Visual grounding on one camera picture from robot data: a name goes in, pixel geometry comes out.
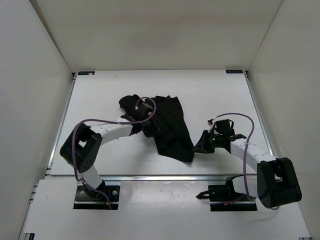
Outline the black pleated skirt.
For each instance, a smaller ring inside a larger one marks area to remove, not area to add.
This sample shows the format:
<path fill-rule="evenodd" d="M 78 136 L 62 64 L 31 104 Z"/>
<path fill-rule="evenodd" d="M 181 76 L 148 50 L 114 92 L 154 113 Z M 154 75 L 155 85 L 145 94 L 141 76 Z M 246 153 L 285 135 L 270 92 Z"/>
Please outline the black pleated skirt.
<path fill-rule="evenodd" d="M 156 108 L 153 120 L 159 127 L 154 139 L 157 152 L 161 156 L 176 159 L 184 163 L 192 163 L 194 147 L 189 130 L 184 120 L 184 112 L 178 97 L 155 96 L 151 99 L 140 100 L 136 94 L 127 95 L 119 100 L 121 105 L 137 106 L 145 102 Z"/>

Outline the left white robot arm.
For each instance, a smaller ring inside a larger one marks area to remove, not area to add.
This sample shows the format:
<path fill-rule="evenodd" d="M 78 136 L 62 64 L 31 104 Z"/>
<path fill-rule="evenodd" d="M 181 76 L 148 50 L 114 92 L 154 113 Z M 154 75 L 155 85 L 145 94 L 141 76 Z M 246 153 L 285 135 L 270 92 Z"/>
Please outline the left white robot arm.
<path fill-rule="evenodd" d="M 60 156 L 73 167 L 74 176 L 86 188 L 93 199 L 104 195 L 104 180 L 94 163 L 102 145 L 119 138 L 141 132 L 152 123 L 157 105 L 139 101 L 132 113 L 126 113 L 116 121 L 85 119 L 78 123 L 60 148 Z"/>

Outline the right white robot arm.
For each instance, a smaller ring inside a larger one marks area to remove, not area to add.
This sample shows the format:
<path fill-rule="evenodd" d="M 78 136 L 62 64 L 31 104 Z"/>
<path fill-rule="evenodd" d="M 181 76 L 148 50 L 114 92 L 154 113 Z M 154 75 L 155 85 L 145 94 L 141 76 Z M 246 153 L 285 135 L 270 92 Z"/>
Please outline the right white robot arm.
<path fill-rule="evenodd" d="M 230 176 L 224 185 L 209 186 L 208 191 L 197 195 L 198 199 L 210 199 L 227 205 L 239 200 L 259 199 L 267 209 L 302 200 L 302 191 L 292 161 L 287 157 L 275 157 L 247 141 L 243 134 L 236 134 L 230 119 L 209 120 L 210 129 L 204 130 L 192 151 L 213 154 L 224 149 L 250 166 L 254 176 L 244 173 Z"/>

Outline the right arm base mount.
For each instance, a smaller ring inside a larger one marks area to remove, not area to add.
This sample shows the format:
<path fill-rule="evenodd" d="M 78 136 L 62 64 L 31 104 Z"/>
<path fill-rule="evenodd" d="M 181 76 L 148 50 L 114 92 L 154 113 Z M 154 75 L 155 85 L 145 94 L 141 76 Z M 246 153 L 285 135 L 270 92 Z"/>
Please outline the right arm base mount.
<path fill-rule="evenodd" d="M 227 177 L 224 185 L 211 184 L 196 198 L 209 200 L 211 212 L 255 212 L 258 210 L 256 203 L 250 202 L 246 193 L 238 193 L 234 189 L 233 180 L 240 180 L 242 176 Z"/>

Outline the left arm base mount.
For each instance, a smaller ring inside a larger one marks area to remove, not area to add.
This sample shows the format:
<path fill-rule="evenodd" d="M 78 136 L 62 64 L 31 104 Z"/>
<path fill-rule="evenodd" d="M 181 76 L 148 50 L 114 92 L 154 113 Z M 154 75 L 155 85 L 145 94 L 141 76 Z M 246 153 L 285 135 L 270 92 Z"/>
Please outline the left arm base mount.
<path fill-rule="evenodd" d="M 73 209 L 75 210 L 118 210 L 121 186 L 118 185 L 105 185 L 101 192 L 107 198 L 98 192 L 88 189 L 83 184 L 79 184 L 76 188 Z"/>

